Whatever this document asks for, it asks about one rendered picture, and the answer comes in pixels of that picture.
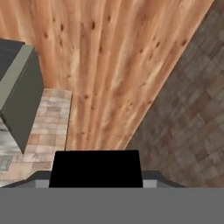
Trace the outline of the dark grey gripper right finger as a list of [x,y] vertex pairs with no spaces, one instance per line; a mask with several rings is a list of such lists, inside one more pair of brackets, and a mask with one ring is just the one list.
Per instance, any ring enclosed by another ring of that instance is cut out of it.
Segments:
[[144,188],[175,187],[185,188],[184,185],[167,179],[160,171],[142,171]]

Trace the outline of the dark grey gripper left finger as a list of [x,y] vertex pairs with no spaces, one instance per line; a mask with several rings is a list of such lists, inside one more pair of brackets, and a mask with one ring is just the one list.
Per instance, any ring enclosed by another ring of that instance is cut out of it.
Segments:
[[28,188],[48,188],[50,183],[50,171],[36,171],[29,178],[4,185],[3,188],[28,187]]

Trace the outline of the wooden plank cabinet panel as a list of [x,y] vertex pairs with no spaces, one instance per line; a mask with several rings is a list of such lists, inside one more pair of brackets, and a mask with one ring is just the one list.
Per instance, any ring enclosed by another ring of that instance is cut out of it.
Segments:
[[126,146],[214,0],[0,0],[0,38],[73,93],[71,150]]

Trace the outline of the grey-green cupboard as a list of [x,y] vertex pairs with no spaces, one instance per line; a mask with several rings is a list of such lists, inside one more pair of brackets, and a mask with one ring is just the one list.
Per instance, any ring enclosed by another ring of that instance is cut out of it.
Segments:
[[0,38],[0,155],[25,153],[44,81],[37,50]]

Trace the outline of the grey wall socket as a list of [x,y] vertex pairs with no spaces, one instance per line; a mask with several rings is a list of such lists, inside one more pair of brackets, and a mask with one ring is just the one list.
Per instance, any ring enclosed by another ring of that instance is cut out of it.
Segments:
[[0,157],[0,172],[7,172],[11,165],[12,156],[1,156]]

